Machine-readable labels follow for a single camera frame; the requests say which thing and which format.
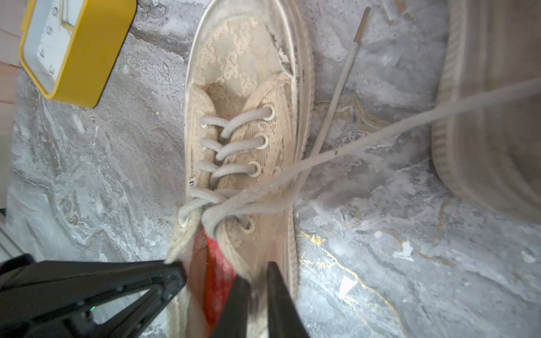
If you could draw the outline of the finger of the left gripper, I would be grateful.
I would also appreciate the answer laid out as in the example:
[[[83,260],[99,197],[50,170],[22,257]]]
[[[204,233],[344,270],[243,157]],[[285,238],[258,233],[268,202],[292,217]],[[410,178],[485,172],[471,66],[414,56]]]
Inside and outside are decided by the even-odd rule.
[[[181,263],[36,262],[25,253],[1,264],[1,336],[139,337],[186,284]],[[94,321],[93,307],[138,292]]]

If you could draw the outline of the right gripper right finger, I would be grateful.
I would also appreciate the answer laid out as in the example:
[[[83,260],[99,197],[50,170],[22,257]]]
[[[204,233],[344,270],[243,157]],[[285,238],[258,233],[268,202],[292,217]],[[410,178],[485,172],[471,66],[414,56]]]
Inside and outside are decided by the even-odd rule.
[[[309,338],[276,262],[267,272],[268,329],[270,338]]]

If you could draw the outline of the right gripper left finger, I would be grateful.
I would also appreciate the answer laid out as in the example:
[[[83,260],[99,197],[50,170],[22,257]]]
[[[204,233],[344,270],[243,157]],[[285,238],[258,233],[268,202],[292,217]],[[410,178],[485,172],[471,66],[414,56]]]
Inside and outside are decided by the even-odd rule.
[[[246,338],[251,286],[237,276],[210,338]]]

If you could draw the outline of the beige lace sneaker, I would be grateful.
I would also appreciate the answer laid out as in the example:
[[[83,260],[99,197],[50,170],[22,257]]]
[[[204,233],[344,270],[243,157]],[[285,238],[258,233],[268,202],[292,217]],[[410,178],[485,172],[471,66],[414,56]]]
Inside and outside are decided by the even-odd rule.
[[[449,1],[437,104],[540,77],[539,1]],[[433,124],[432,157],[458,197],[540,222],[540,96],[506,100]]]
[[[216,283],[249,286],[247,329],[266,336],[269,261],[297,293],[292,205],[308,172],[348,154],[319,146],[303,159],[314,107],[314,61],[294,1],[213,1],[198,27],[185,88],[186,203],[167,262],[187,263],[188,283],[168,307],[171,337],[207,337],[203,293],[211,272],[199,241],[225,260]]]

